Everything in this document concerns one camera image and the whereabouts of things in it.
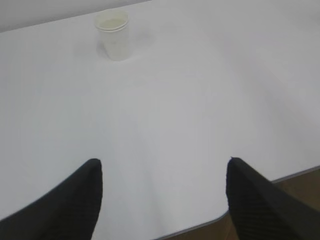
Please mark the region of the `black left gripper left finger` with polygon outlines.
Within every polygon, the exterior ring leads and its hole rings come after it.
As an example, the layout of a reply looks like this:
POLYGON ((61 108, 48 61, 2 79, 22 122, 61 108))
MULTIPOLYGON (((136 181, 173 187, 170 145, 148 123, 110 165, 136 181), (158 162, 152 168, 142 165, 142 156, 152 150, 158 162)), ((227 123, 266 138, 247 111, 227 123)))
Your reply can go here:
POLYGON ((41 198, 2 219, 0 238, 90 240, 102 198, 102 163, 93 158, 41 198))

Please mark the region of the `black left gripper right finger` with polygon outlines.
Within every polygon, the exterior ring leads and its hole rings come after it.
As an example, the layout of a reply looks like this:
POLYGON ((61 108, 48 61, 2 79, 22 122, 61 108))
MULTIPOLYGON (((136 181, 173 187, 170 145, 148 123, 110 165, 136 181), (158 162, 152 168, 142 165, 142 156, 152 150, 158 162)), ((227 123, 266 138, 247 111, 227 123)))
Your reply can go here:
POLYGON ((318 240, 320 213, 240 158, 227 164, 228 211, 240 240, 318 240))

